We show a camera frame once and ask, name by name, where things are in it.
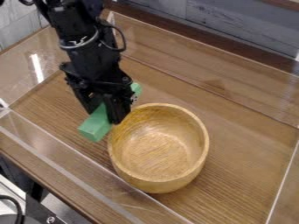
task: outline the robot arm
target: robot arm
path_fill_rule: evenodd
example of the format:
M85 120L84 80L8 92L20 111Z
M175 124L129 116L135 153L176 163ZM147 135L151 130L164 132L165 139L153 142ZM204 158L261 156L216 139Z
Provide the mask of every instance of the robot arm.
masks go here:
M123 32L99 19L101 0L20 0L36 5L55 28L60 49L69 62L60 64L65 81L91 114L101 103L107 106L111 123L119 124L131 111L132 79L119 68L120 52L127 49ZM117 47L113 29L120 32L123 47Z

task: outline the green block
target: green block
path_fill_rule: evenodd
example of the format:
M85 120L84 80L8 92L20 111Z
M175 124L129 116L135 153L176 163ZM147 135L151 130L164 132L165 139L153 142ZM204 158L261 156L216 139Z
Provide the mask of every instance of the green block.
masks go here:
M141 86L137 83L131 85L135 92L135 99L141 94ZM88 119L79 126L79 133L92 142L103 139L105 134L111 131L112 124L108 122L108 113L105 104L101 103Z

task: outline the bowl rim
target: bowl rim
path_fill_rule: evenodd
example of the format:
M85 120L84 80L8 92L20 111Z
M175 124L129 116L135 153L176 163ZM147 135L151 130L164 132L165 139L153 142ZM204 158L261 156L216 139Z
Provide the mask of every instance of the bowl rim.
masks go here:
M163 182L175 181L176 179L181 179L181 178L189 176L189 174L192 174L193 171L201 166L201 164L204 163L205 158L208 156L211 139L209 139L209 134L208 134L207 128L205 128L205 126L204 126L204 124L201 122L201 119L187 108L183 108L181 106L177 106L177 105L173 105L173 104L169 104L169 103L147 103L147 104L143 104L143 105L135 107L133 110L137 110L137 109L141 109L141 108L148 108L148 107L156 107L156 106L179 109L200 125L200 129L201 129L201 132L203 132L203 138L204 138L204 144L203 144L203 151L201 151L201 154L200 154L200 158L196 161L195 165L185 172L183 172L179 176L175 176L173 178L165 178L165 179L161 179L161 180L156 180L153 178L145 178L144 176L135 174L129 169L127 169L123 166L123 163L119 162L119 160L115 158L115 155L112 154L111 136L112 136L113 128L112 128L112 131L108 134L107 150L108 150L108 155L109 155L109 159L111 159L112 163L116 165L116 168L121 172L125 173L125 175L128 175L129 177L132 177L135 179L143 180L143 181L155 182L155 183L163 183Z

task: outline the wooden bowl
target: wooden bowl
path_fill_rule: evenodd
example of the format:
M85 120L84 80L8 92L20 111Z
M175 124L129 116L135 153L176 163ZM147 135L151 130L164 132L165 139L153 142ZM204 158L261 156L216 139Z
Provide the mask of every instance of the wooden bowl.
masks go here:
M117 175L148 193L168 193L199 175L209 149L201 120L187 109L151 103L133 109L109 133Z

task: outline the gray wall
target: gray wall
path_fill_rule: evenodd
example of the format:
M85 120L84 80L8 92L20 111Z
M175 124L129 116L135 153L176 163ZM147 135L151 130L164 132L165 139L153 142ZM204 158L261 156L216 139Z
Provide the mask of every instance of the gray wall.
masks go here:
M45 25L33 6L5 0L0 7L0 51Z
M259 0L128 0L233 39L291 57L299 49L299 12Z

